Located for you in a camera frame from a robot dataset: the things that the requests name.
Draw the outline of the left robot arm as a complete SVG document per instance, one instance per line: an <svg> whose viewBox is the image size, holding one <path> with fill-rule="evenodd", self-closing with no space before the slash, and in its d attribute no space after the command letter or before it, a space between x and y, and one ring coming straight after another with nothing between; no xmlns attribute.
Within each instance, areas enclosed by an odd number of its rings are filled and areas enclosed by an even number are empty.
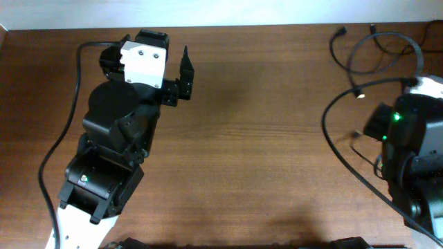
<svg viewBox="0 0 443 249"><path fill-rule="evenodd" d="M151 30L100 42L106 80L89 96L59 205L44 196L52 223L48 248L100 246L143 178L161 107L191 98L195 70L188 54L178 78L164 76L169 43L167 34Z"/></svg>

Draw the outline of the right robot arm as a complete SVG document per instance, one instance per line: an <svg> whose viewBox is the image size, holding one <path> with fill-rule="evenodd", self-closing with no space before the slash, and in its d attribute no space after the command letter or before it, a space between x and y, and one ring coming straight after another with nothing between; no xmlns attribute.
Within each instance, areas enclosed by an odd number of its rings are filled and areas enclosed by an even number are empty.
<svg viewBox="0 0 443 249"><path fill-rule="evenodd" d="M442 238L442 99L404 94L392 106L380 104L363 133L382 143L381 174L392 202Z"/></svg>

